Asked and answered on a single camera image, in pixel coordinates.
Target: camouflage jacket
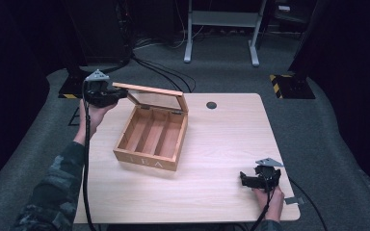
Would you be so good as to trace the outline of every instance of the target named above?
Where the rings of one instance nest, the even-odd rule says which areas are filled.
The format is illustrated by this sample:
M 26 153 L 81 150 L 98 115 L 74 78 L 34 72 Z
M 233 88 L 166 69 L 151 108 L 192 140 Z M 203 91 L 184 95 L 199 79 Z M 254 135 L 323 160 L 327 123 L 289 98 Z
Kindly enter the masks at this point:
M 71 142 L 35 186 L 11 230 L 71 230 L 84 166 L 84 146 Z
M 274 220 L 265 219 L 260 223 L 260 231 L 281 231 L 281 225 Z

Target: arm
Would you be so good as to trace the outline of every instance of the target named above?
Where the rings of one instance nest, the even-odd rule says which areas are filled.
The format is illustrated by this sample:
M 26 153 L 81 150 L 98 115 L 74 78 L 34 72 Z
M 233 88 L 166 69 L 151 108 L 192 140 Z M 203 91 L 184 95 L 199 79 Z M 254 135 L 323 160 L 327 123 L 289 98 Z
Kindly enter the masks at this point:
M 260 209 L 263 210 L 267 203 L 267 193 L 260 189 L 252 189 L 257 197 Z M 269 210 L 267 211 L 264 220 L 261 222 L 261 231 L 281 231 L 280 217 L 281 211 L 283 210 L 284 193 L 280 187 L 277 186 L 270 192 L 273 194 L 272 200 L 269 204 Z
M 104 115 L 115 106 L 90 106 L 90 138 Z M 80 101 L 80 126 L 76 136 L 35 186 L 29 202 L 16 218 L 13 230 L 71 230 L 82 182 L 85 137 L 86 113 L 83 101 Z

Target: open wooden box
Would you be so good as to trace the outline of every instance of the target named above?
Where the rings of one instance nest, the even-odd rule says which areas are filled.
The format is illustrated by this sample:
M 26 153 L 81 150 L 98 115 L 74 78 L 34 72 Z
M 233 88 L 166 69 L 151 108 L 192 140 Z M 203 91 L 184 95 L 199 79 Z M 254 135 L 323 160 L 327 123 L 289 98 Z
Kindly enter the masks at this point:
M 113 83 L 134 104 L 114 147 L 119 161 L 176 171 L 188 126 L 183 92 Z

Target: black cable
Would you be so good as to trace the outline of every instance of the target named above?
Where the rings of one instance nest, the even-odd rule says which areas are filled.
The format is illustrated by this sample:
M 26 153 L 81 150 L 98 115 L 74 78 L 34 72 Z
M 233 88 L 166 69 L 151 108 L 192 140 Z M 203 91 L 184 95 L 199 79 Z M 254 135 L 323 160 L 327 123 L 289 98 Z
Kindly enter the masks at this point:
M 272 196 L 270 196 L 270 191 L 269 191 L 269 184 L 267 183 L 267 178 L 264 177 L 264 183 L 266 185 L 266 192 L 267 192 L 267 203 L 266 205 L 264 206 L 263 208 L 263 211 L 262 213 L 260 214 L 259 218 L 257 219 L 257 221 L 253 224 L 253 226 L 251 227 L 251 231 L 254 231 L 260 224 L 260 222 L 262 221 L 262 219 L 264 219 L 264 216 L 266 215 L 267 211 L 269 210 L 269 205 L 270 205 L 270 201 L 272 200 L 273 198 L 273 195 L 275 194 L 275 189 L 273 189 L 273 193 L 272 193 Z
M 159 72 L 158 70 L 156 70 L 156 69 L 154 69 L 154 67 L 152 66 L 152 65 L 149 65 L 149 64 L 147 64 L 147 63 L 144 63 L 142 60 L 139 60 L 139 59 L 137 59 L 137 58 L 135 58 L 135 57 L 133 57 L 132 58 L 135 62 L 137 62 L 137 64 L 139 64 L 139 65 L 141 65 L 141 66 L 143 66 L 143 67 L 145 67 L 145 68 L 148 68 L 148 69 L 150 69 L 150 70 L 152 70 L 152 71 L 154 71 L 154 72 L 156 72 L 156 73 L 158 73 L 158 74 L 160 74 L 161 76 L 163 76 L 164 78 L 166 78 L 171 84 L 172 84 L 172 86 L 176 89 L 176 90 L 182 90 L 181 89 L 181 87 L 179 86 L 179 85 L 177 85 L 172 79 L 170 79 L 170 77 L 168 77 L 167 75 L 165 75 L 165 74 L 163 74 L 163 73 L 161 73 L 161 72 Z
M 305 197 L 307 197 L 308 201 L 314 207 L 314 210 L 317 213 L 318 218 L 320 218 L 321 223 L 323 224 L 324 230 L 328 231 L 327 226 L 326 226 L 326 223 L 324 222 L 323 217 L 321 216 L 320 211 L 318 210 L 317 206 L 314 204 L 314 202 L 312 201 L 312 199 L 308 196 L 307 193 L 305 193 L 305 191 L 293 179 L 290 178 L 290 176 L 288 177 L 288 179 L 289 179 L 289 181 L 291 183 L 293 183 L 305 195 Z
M 89 150 L 90 150 L 90 115 L 89 115 L 89 103 L 86 101 L 84 96 L 86 82 L 83 83 L 82 97 L 84 103 L 84 110 L 86 114 L 86 137 L 85 137 L 85 155 L 84 155 L 84 171 L 83 171 L 83 200 L 86 209 L 86 218 L 89 227 L 92 231 L 95 231 L 94 225 L 92 223 L 92 215 L 90 214 L 89 206 L 89 196 L 87 190 L 88 178 L 89 178 Z
M 186 75 L 186 74 L 184 74 L 184 73 L 181 73 L 181 72 L 179 72 L 179 71 L 176 71 L 176 70 L 174 70 L 174 69 L 171 69 L 171 68 L 168 68 L 168 67 L 166 67 L 166 66 L 164 66 L 164 65 L 162 65 L 162 64 L 158 64 L 158 63 L 155 63 L 155 62 L 152 62 L 152 61 L 148 61 L 148 60 L 144 60 L 144 59 L 141 59 L 143 62 L 146 62 L 146 63 L 150 63 L 150 64 L 154 64 L 154 65 L 159 65 L 159 66 L 161 66 L 161 67 L 163 67 L 163 68 L 165 68 L 165 69 L 167 69 L 167 70 L 165 70 L 165 69 L 162 69 L 162 68 L 159 68 L 159 67 L 156 67 L 155 66 L 155 68 L 158 68 L 159 70 L 162 70 L 162 71 L 164 71 L 164 72 L 166 72 L 166 73 L 169 73 L 169 74 L 171 74 L 171 75 L 173 75 L 173 76 L 175 76 L 175 77 L 177 77 L 178 79 L 180 79 L 186 86 L 187 86 L 187 88 L 188 88 L 188 91 L 189 92 L 193 92 L 194 90 L 195 90 L 195 88 L 197 87 L 197 81 L 195 81 L 195 79 L 194 78 L 192 78 L 191 76 L 189 76 L 189 75 Z M 189 84 L 182 78 L 182 77 L 180 77 L 179 75 L 177 75 L 177 74 L 174 74 L 174 73 L 172 73 L 172 72 L 169 72 L 168 70 L 170 70 L 170 71 L 172 71 L 172 72 L 174 72 L 174 73 L 177 73 L 177 74 L 180 74 L 180 75 L 183 75 L 183 76 L 186 76 L 186 77 L 188 77 L 189 79 L 191 79 L 193 82 L 194 82 L 194 87 L 191 89 L 191 87 L 189 86 Z

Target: wooden table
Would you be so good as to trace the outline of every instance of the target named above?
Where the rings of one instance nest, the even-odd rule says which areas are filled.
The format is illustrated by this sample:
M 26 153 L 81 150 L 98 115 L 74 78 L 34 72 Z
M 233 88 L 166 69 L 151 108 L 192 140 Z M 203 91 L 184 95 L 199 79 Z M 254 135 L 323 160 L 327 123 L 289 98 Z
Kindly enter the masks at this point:
M 89 201 L 93 223 L 244 222 L 261 211 L 239 172 L 254 176 L 255 161 L 282 163 L 263 103 L 255 93 L 188 93 L 188 130 L 177 171 L 119 162 L 113 153 L 134 105 L 110 111 L 92 137 Z M 214 110 L 206 103 L 217 103 Z M 279 185 L 294 196 L 285 169 Z M 281 219 L 300 217 L 284 205 Z M 76 223 L 86 223 L 82 194 Z

